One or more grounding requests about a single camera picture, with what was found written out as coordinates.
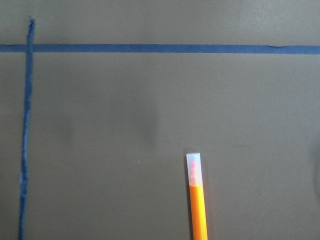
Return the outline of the orange highlighter pen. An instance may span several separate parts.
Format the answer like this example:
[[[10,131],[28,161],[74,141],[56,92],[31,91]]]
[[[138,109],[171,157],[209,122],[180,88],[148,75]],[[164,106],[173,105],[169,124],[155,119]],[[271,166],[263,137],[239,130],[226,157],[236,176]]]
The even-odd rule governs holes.
[[[187,153],[186,163],[193,239],[207,240],[208,230],[201,154],[199,152]]]

